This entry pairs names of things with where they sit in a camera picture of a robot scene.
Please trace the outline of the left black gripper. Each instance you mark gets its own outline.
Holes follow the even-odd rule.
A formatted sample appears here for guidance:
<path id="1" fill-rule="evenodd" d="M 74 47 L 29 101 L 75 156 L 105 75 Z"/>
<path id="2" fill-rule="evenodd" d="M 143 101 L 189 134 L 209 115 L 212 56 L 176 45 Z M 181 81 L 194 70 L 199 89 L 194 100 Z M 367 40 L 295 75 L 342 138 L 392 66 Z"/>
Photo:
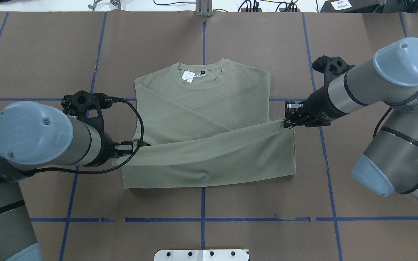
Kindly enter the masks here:
<path id="1" fill-rule="evenodd" d="M 101 136 L 101 148 L 97 156 L 97 165 L 103 165 L 116 156 L 116 142 L 108 134 Z"/>

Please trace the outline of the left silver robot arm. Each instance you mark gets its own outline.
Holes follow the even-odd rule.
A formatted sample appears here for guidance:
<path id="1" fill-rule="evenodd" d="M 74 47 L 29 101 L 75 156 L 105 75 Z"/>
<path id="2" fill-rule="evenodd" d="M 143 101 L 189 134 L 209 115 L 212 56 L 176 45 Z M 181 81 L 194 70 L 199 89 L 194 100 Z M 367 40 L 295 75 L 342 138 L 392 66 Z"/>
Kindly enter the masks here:
<path id="1" fill-rule="evenodd" d="M 113 156 L 102 110 L 91 100 L 63 100 L 63 110 L 32 101 L 0 111 L 0 261 L 42 261 L 20 181 L 49 171 L 75 173 Z"/>

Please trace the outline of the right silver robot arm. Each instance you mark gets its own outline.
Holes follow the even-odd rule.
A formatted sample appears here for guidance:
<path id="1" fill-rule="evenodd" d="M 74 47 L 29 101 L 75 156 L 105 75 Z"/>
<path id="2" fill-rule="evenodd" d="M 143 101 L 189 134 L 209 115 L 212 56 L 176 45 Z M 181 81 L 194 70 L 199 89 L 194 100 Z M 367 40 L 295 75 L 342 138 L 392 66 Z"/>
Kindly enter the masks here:
<path id="1" fill-rule="evenodd" d="M 418 38 L 402 38 L 360 65 L 321 56 L 312 69 L 324 84 L 305 101 L 285 104 L 285 128 L 329 126 L 377 102 L 390 111 L 352 170 L 373 193 L 396 192 L 418 204 Z"/>

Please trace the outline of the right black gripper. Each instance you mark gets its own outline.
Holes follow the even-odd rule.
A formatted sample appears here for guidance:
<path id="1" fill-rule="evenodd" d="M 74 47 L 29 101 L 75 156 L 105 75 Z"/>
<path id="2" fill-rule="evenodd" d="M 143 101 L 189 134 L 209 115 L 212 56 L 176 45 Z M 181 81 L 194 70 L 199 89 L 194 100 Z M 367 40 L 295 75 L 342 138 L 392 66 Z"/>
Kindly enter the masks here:
<path id="1" fill-rule="evenodd" d="M 324 109 L 327 109 L 323 100 L 307 99 L 299 103 L 296 114 L 296 125 L 305 127 L 330 126 L 330 121 L 323 118 Z"/>

